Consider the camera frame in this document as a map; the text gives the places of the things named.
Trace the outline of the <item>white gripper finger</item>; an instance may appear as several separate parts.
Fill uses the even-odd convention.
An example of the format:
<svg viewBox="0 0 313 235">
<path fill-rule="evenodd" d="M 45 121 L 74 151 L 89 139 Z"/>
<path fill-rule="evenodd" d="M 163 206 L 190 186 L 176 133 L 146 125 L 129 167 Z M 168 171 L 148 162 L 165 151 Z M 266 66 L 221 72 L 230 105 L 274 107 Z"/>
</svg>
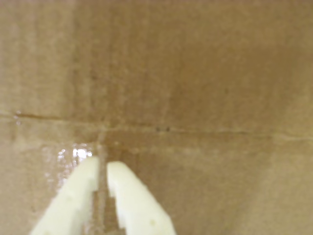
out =
<svg viewBox="0 0 313 235">
<path fill-rule="evenodd" d="M 109 195 L 115 200 L 118 226 L 125 234 L 176 234 L 169 214 L 125 163 L 107 164 L 107 184 Z"/>
<path fill-rule="evenodd" d="M 72 171 L 30 232 L 32 235 L 80 235 L 99 190 L 99 159 L 86 158 Z"/>
</svg>

